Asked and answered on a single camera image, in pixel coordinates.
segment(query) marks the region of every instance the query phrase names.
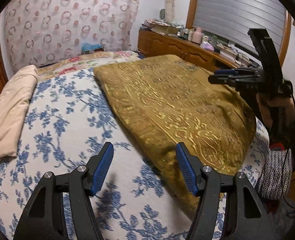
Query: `gold blanket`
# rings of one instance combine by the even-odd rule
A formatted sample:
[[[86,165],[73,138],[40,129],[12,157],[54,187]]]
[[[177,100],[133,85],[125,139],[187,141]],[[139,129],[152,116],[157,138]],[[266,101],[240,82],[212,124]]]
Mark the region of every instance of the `gold blanket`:
[[[114,113],[191,210],[198,199],[185,186],[176,144],[234,175],[256,131],[251,108],[228,86],[210,84],[209,74],[174,55],[94,68]]]

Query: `blue gripper pad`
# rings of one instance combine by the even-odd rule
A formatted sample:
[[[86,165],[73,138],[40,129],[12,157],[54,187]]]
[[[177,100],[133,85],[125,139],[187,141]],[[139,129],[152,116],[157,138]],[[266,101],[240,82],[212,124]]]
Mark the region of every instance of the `blue gripper pad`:
[[[97,168],[93,174],[93,184],[90,190],[93,195],[102,189],[107,171],[110,168],[114,156],[113,144],[108,143],[106,149],[105,145],[99,153],[99,155],[101,155],[101,160],[99,161],[99,164],[97,165]]]
[[[214,74],[237,76],[239,72],[238,70],[235,70],[235,69],[218,69],[214,71]]]
[[[193,194],[193,196],[196,196],[198,193],[196,174],[195,174],[185,152],[188,153],[188,150],[187,150],[185,144],[178,143],[176,145],[176,159],[179,163],[180,170],[183,174],[185,184],[186,184],[188,190]]]

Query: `patterned bag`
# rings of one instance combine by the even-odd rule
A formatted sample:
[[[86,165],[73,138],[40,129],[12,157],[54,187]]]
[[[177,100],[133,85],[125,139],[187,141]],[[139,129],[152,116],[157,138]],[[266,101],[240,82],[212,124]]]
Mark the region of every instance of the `patterned bag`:
[[[258,193],[261,197],[280,200],[282,198],[281,187],[283,186],[284,196],[288,194],[291,176],[293,171],[293,160],[291,149],[289,149],[286,163],[283,170],[283,181],[281,185],[282,167],[284,158],[286,156],[286,150],[283,151],[271,151],[269,150],[264,168],[258,183]]]

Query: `black cable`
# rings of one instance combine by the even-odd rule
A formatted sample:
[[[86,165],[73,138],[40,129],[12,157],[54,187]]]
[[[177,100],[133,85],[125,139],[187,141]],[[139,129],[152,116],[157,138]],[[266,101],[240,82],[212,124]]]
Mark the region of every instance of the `black cable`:
[[[294,121],[295,121],[295,100],[294,100],[294,96],[293,96],[293,94],[291,95],[291,97],[292,97],[293,104],[294,104]],[[290,205],[290,203],[288,203],[288,201],[286,200],[286,198],[285,198],[285,196],[284,196],[284,192],[283,192],[283,171],[284,171],[284,168],[285,168],[286,158],[287,158],[288,153],[289,153],[289,148],[286,150],[286,156],[284,157],[284,162],[283,162],[282,171],[281,171],[281,192],[282,192],[282,197],[283,197],[285,203],[286,203],[290,208],[295,209],[294,206],[292,206],[292,205]]]

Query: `pink bottle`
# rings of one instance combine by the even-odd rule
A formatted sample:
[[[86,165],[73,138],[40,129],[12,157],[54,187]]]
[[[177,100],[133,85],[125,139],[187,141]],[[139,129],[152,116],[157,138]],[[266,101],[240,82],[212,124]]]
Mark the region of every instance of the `pink bottle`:
[[[192,41],[200,44],[201,40],[202,40],[202,29],[200,27],[197,27],[197,30],[194,32],[193,37],[192,37]]]

